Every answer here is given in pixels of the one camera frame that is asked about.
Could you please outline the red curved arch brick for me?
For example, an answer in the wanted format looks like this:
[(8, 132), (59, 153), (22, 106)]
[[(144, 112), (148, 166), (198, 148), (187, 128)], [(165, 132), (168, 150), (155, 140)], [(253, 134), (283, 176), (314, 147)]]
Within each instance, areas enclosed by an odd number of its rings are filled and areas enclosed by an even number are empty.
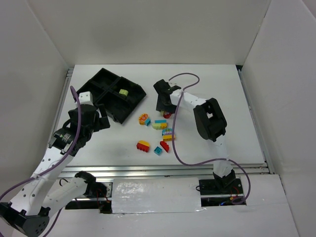
[(169, 119), (171, 116), (172, 116), (172, 113), (170, 113), (170, 112), (163, 112), (163, 117), (165, 119)]

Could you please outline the yellow curved top brick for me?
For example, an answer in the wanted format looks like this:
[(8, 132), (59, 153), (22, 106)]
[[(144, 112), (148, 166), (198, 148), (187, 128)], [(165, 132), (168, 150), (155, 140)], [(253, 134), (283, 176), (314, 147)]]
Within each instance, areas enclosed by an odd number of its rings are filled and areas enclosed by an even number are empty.
[(138, 146), (146, 146), (146, 147), (150, 147), (150, 143), (144, 140), (140, 140), (137, 143)]

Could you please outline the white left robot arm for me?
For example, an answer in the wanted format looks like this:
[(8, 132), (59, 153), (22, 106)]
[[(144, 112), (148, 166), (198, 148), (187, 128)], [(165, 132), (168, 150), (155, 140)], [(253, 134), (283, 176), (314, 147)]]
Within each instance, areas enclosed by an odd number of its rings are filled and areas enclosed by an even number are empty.
[(92, 134), (110, 127), (104, 105), (83, 104), (68, 112), (69, 119), (55, 131), (40, 164), (31, 178), (15, 185), (20, 192), (9, 202), (0, 203), (0, 217), (8, 225), (28, 237), (38, 237), (47, 228), (50, 218), (78, 196), (105, 198), (106, 185), (80, 171), (58, 190), (51, 192), (63, 169)]

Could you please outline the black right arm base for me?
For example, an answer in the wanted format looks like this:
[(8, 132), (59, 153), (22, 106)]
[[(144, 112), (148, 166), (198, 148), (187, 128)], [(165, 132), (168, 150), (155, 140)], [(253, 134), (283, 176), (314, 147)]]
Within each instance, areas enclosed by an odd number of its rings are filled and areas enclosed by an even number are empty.
[(230, 195), (231, 197), (243, 196), (241, 180), (236, 177), (235, 173), (220, 178), (215, 175), (213, 179), (200, 179), (196, 190), (202, 196), (209, 195)]

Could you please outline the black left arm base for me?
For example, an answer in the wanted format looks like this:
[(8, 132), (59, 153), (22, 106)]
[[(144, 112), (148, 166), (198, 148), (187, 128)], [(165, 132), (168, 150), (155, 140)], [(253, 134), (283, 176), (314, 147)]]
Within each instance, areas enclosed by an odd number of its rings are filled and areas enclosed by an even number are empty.
[(108, 188), (103, 183), (97, 182), (96, 178), (85, 171), (75, 174), (75, 178), (80, 178), (87, 184), (83, 196), (94, 201), (83, 203), (75, 199), (78, 209), (87, 209), (88, 207), (97, 208), (101, 213), (112, 213), (112, 204), (107, 197)]

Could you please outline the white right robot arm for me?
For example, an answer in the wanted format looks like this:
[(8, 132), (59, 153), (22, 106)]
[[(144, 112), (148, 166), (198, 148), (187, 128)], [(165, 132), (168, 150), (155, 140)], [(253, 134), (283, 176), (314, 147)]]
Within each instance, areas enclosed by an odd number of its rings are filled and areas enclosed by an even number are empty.
[(218, 101), (215, 98), (203, 99), (194, 96), (177, 85), (170, 86), (163, 79), (154, 84), (154, 89), (158, 94), (156, 110), (174, 114), (174, 118), (177, 117), (180, 108), (193, 113), (198, 134), (207, 141), (210, 149), (210, 160), (189, 164), (182, 161), (175, 153), (177, 160), (186, 166), (213, 163), (216, 188), (220, 191), (230, 189), (236, 175), (232, 162), (228, 159), (225, 143), (227, 121)]

